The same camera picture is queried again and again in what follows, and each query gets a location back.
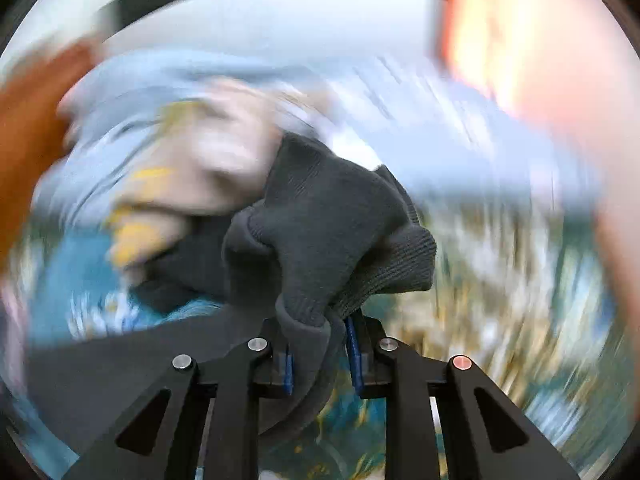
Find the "beige fleece yellow-pattern garment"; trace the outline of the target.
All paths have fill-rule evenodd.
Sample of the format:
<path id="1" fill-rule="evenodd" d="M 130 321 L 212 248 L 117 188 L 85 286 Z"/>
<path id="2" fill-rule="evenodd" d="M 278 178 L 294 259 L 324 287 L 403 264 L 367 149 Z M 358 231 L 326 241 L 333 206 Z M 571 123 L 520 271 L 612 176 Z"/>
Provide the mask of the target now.
<path id="1" fill-rule="evenodd" d="M 163 107 L 107 220 L 114 266 L 140 266 L 185 237 L 192 217 L 228 214 L 257 196 L 281 141 L 277 99 L 217 78 L 201 98 Z"/>

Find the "orange wooden headboard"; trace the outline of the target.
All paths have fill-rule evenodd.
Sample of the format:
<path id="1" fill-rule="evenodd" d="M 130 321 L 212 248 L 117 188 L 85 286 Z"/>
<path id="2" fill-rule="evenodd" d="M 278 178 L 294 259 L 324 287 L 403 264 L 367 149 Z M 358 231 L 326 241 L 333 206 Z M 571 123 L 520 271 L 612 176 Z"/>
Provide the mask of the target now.
<path id="1" fill-rule="evenodd" d="M 1 87 L 1 265 L 21 234 L 42 174 L 64 154 L 68 119 L 58 112 L 67 91 L 96 66 L 88 39 L 37 53 Z"/>

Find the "light blue floral duvet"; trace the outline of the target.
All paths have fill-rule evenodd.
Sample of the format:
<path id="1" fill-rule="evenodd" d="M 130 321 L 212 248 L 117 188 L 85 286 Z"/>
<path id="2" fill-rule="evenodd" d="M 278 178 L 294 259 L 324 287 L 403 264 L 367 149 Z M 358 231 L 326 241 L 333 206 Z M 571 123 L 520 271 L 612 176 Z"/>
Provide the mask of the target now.
<path id="1" fill-rule="evenodd" d="M 164 47 L 108 58 L 64 98 L 72 150 L 39 180 L 32 212 L 61 226 L 100 224 L 163 106 L 204 96 L 217 76 L 276 92 L 278 126 L 367 168 L 386 166 L 415 198 L 574 216 L 598 198 L 597 175 L 579 155 L 425 58 L 284 64 Z"/>

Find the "white black wardrobe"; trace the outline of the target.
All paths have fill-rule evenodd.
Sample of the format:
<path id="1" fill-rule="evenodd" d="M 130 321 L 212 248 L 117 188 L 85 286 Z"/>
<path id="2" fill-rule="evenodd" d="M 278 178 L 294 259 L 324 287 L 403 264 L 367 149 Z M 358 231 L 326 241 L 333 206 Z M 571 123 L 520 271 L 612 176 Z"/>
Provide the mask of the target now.
<path id="1" fill-rule="evenodd" d="M 301 63 L 415 58 L 438 48 L 445 0 L 17 0 L 1 21 L 1 68 L 85 36 L 108 56 L 164 47 Z"/>

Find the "black garment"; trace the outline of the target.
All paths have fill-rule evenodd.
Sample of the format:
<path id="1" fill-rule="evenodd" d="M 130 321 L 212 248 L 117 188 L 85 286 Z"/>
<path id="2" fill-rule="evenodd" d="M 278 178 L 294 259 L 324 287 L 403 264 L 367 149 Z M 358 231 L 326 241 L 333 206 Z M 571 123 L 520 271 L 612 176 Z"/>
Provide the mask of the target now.
<path id="1" fill-rule="evenodd" d="M 137 300 L 163 314 L 193 300 L 224 301 L 222 243 L 231 220 L 231 214 L 193 217 L 182 240 L 145 263 L 144 279 L 132 289 Z"/>

